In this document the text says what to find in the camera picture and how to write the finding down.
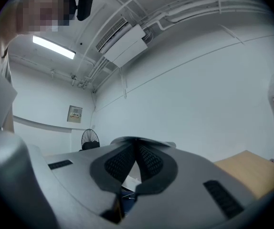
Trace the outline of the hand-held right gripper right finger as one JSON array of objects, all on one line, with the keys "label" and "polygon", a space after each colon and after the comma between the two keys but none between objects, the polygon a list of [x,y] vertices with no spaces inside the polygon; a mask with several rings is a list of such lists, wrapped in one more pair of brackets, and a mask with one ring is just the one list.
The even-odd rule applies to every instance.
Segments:
[{"label": "hand-held right gripper right finger", "polygon": [[270,195],[257,198],[242,182],[211,161],[174,147],[137,140],[142,152],[161,158],[162,170],[142,185],[159,193],[143,195],[127,216],[127,229],[249,229]]}]

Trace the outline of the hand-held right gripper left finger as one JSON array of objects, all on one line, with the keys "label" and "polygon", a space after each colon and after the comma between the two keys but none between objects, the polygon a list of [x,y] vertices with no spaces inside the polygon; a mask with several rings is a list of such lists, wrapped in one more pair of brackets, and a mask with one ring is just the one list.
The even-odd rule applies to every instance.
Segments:
[{"label": "hand-held right gripper left finger", "polygon": [[136,229],[121,204],[121,185],[135,162],[130,143],[48,157],[34,145],[28,151],[57,229]]}]

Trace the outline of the black floor fan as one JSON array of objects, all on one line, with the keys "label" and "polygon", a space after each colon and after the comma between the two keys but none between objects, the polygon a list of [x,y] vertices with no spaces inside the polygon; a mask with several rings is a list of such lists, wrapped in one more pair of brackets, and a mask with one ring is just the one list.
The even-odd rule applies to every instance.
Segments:
[{"label": "black floor fan", "polygon": [[100,147],[97,134],[92,129],[86,129],[81,139],[82,150],[89,150]]}]

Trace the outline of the rectangular ceiling light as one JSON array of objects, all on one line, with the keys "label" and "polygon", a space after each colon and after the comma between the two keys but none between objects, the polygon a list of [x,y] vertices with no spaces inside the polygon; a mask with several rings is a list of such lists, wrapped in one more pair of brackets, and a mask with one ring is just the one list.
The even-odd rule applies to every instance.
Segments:
[{"label": "rectangular ceiling light", "polygon": [[56,52],[60,55],[63,55],[69,59],[74,59],[76,53],[74,51],[71,51],[63,46],[60,46],[54,42],[51,42],[49,40],[46,40],[44,38],[41,38],[41,37],[37,37],[37,36],[33,36],[32,37],[32,42],[39,45],[39,46],[42,46],[46,49],[49,49],[53,52]]}]

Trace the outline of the white ceiling air conditioner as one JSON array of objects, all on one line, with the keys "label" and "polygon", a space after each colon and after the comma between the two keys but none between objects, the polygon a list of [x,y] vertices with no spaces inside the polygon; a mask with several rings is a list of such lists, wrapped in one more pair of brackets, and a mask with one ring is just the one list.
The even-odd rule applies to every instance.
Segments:
[{"label": "white ceiling air conditioner", "polygon": [[105,33],[96,49],[108,61],[122,68],[148,48],[143,40],[145,36],[140,25],[132,26],[122,17]]}]

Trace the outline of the white ceiling pipes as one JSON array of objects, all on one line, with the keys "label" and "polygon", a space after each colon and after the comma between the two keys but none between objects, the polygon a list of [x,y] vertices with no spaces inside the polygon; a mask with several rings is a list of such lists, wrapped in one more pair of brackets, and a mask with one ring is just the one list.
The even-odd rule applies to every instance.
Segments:
[{"label": "white ceiling pipes", "polygon": [[[271,10],[269,9],[268,5],[256,0],[179,0],[168,5],[165,10],[158,10],[144,17],[140,22],[132,23],[124,16],[120,16],[118,20],[123,17],[129,23],[131,23],[132,26],[137,24],[140,25],[146,33],[146,36],[143,38],[143,40],[146,44],[148,44],[154,38],[154,33],[150,30],[153,26],[158,26],[161,31],[165,31],[175,26],[176,24],[188,21],[190,19],[215,13],[227,12],[252,12],[270,14]],[[90,71],[89,75],[85,77],[85,80],[78,84],[78,87],[85,88],[89,84],[93,84],[94,80],[109,63],[110,61],[108,61],[102,55],[102,57]]]}]

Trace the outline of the grey wall electrical panel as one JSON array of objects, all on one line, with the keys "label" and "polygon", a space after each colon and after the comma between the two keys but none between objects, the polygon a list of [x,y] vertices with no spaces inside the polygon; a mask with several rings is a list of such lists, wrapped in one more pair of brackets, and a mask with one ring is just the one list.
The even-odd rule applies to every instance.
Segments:
[{"label": "grey wall electrical panel", "polygon": [[76,106],[70,106],[68,110],[67,122],[80,123],[83,109]]}]

